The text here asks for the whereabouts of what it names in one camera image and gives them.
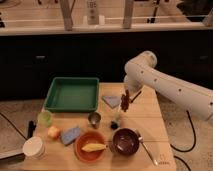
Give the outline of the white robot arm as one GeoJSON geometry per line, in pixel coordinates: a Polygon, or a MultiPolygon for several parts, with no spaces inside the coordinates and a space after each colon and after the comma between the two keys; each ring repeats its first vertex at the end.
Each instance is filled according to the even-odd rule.
{"type": "Polygon", "coordinates": [[[135,94],[149,86],[213,126],[213,90],[162,73],[156,65],[157,57],[151,51],[129,60],[124,66],[125,89],[135,94]]]}

